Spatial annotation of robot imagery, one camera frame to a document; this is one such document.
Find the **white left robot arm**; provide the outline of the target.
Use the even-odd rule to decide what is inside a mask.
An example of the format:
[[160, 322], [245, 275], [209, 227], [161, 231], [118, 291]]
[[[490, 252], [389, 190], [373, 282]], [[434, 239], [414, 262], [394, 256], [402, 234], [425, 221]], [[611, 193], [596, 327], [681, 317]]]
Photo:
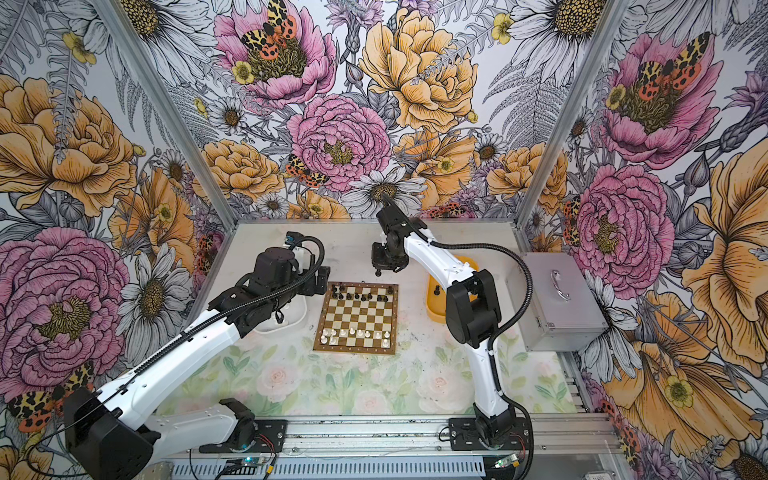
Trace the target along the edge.
[[291, 232], [260, 253], [251, 272], [157, 352], [96, 392], [64, 401], [65, 445], [93, 479], [132, 479], [163, 458], [198, 447], [236, 453], [258, 441], [254, 414], [229, 398], [201, 412], [162, 420], [157, 407], [200, 367], [271, 320], [297, 296], [325, 293], [323, 243]]

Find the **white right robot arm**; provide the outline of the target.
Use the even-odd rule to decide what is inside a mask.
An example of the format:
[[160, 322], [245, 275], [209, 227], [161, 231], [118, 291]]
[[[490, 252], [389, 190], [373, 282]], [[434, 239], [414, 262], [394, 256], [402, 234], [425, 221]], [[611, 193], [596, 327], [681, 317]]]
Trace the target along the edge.
[[472, 268], [448, 247], [440, 247], [423, 222], [410, 220], [391, 202], [376, 218], [382, 237], [371, 248], [375, 274], [397, 273], [415, 261], [441, 287], [445, 293], [445, 325], [453, 339], [468, 350], [478, 436], [488, 447], [501, 444], [516, 415], [504, 399], [491, 355], [491, 339], [499, 332], [501, 321], [492, 274]]

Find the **wooden chess board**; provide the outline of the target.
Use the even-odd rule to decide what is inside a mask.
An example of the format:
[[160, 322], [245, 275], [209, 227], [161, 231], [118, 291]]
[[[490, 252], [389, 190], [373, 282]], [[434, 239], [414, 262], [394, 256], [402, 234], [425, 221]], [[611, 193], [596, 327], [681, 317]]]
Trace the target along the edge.
[[397, 284], [330, 282], [313, 350], [394, 355], [398, 294]]

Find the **white plastic bin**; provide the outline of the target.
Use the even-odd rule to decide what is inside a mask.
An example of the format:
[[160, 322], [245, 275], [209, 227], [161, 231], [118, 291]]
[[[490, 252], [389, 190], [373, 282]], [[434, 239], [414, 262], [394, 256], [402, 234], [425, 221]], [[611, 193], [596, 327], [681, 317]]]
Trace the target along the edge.
[[307, 324], [308, 307], [302, 296], [295, 297], [265, 322], [254, 328], [263, 336], [285, 336], [298, 332]]

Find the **yellow plastic bin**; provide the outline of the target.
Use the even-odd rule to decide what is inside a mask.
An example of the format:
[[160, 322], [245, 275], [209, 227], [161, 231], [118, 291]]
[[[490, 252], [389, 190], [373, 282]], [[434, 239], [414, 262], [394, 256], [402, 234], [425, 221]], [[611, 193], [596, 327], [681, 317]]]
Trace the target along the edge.
[[[436, 286], [440, 286], [439, 296], [435, 296], [433, 291]], [[432, 276], [429, 277], [426, 294], [426, 310], [429, 319], [435, 323], [446, 323], [446, 293], [441, 285]]]

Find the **floral table mat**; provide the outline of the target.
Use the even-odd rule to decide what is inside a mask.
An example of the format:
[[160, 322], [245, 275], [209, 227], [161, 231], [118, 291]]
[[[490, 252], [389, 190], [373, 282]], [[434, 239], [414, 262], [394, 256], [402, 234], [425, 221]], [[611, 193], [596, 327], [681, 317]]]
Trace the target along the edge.
[[393, 355], [320, 352], [314, 320], [280, 338], [251, 334], [209, 361], [160, 406], [163, 415], [235, 398], [259, 416], [470, 414], [467, 353], [447, 328], [398, 316]]

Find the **grey metal box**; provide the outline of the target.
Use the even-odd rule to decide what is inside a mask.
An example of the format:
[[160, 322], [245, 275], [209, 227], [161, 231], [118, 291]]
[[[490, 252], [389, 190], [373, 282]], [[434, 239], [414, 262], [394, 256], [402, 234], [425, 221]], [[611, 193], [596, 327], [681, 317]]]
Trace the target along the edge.
[[606, 329], [607, 322], [575, 260], [566, 253], [525, 253], [533, 294], [517, 322], [528, 351], [574, 352]]

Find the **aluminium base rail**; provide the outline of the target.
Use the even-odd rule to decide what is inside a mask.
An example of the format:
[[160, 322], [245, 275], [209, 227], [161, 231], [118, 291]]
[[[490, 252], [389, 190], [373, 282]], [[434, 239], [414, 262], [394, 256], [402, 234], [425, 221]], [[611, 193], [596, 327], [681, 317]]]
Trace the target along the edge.
[[450, 416], [296, 416], [287, 419], [281, 457], [337, 458], [385, 455], [602, 455], [621, 451], [605, 414], [571, 413], [530, 416], [529, 451], [453, 451]]

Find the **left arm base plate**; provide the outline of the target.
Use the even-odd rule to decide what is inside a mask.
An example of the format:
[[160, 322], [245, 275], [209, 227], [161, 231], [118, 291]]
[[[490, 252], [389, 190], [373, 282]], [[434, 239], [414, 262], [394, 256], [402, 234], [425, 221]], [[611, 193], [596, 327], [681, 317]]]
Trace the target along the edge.
[[286, 439], [287, 426], [286, 420], [240, 421], [227, 440], [201, 445], [198, 451], [204, 454], [281, 453]]

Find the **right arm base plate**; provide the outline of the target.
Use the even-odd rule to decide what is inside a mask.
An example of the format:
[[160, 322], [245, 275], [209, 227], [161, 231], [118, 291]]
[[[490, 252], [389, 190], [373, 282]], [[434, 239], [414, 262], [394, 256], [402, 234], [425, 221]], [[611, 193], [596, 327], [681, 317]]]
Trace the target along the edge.
[[453, 451], [529, 451], [532, 449], [531, 422], [517, 416], [485, 421], [454, 417], [448, 420], [449, 443]]

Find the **aluminium corner post right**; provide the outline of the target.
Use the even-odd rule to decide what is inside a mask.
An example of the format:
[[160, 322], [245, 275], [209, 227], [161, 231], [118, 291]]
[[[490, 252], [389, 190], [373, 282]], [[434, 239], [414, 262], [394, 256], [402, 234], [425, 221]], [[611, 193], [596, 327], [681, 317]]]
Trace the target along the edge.
[[606, 3], [591, 45], [574, 76], [572, 87], [554, 124], [552, 134], [546, 142], [539, 167], [532, 177], [531, 184], [523, 197], [523, 203], [518, 210], [515, 226], [520, 231], [524, 229], [531, 217], [546, 186], [547, 179], [555, 169], [563, 144], [580, 111], [580, 105], [586, 98], [587, 92], [592, 88], [602, 62], [610, 53], [612, 42], [618, 34], [628, 8], [629, 2], [624, 0], [613, 0]]

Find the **aluminium corner post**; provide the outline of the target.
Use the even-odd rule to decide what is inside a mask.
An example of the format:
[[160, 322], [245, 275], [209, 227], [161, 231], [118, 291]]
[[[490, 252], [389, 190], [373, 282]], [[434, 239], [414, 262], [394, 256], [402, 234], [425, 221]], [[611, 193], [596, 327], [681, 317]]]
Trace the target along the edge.
[[123, 59], [137, 75], [137, 80], [157, 108], [178, 149], [190, 164], [196, 179], [200, 182], [212, 207], [222, 221], [224, 230], [227, 233], [234, 232], [238, 223], [237, 217], [213, 178], [198, 145], [182, 121], [180, 112], [166, 89], [161, 75], [156, 70], [154, 62], [145, 51], [140, 39], [136, 36], [120, 2], [96, 1], [94, 8], [112, 35]]
[[555, 169], [563, 144], [580, 111], [580, 105], [586, 98], [587, 92], [592, 88], [602, 62], [610, 53], [612, 42], [618, 34], [628, 8], [629, 2], [624, 0], [613, 0], [606, 3], [591, 45], [574, 76], [572, 87], [554, 124], [552, 134], [546, 142], [539, 167], [532, 177], [531, 184], [523, 197], [523, 203], [518, 210], [515, 226], [520, 231], [524, 229], [531, 217], [546, 186], [547, 179]]

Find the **aluminium corner post left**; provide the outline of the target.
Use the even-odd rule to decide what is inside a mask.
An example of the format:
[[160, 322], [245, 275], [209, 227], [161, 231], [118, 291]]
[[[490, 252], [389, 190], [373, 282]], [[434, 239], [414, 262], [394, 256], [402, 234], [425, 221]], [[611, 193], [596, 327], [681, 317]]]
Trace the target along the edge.
[[94, 8], [112, 35], [123, 59], [137, 75], [137, 80], [157, 108], [178, 149], [190, 164], [196, 179], [200, 182], [212, 207], [222, 221], [224, 230], [227, 233], [234, 232], [238, 223], [237, 217], [213, 178], [198, 145], [182, 121], [180, 112], [166, 89], [161, 75], [156, 70], [154, 62], [145, 51], [140, 39], [136, 36], [120, 2], [96, 1]]

